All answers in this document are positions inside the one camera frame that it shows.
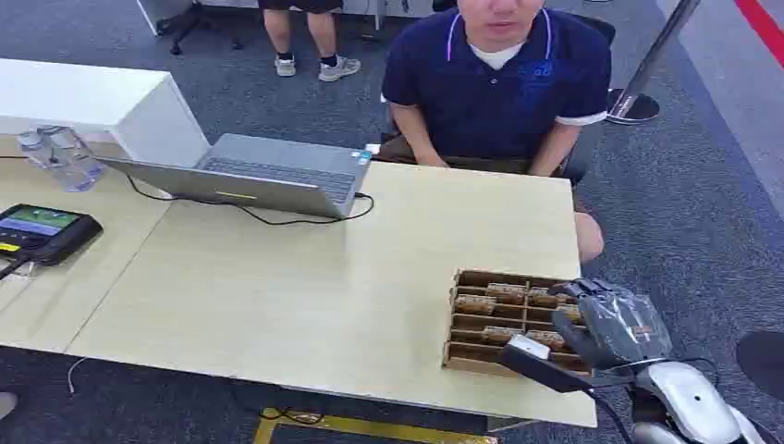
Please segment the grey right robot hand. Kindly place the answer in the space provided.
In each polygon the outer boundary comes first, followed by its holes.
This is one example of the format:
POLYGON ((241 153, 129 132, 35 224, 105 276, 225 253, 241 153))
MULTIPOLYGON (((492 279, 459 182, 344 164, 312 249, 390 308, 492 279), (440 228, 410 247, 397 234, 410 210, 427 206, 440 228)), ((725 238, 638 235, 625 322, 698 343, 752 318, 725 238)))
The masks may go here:
POLYGON ((672 343, 661 315, 650 298, 598 278, 577 278, 557 284, 550 295, 577 302, 583 329, 565 314, 551 315, 558 334, 593 369, 666 359, 672 343))

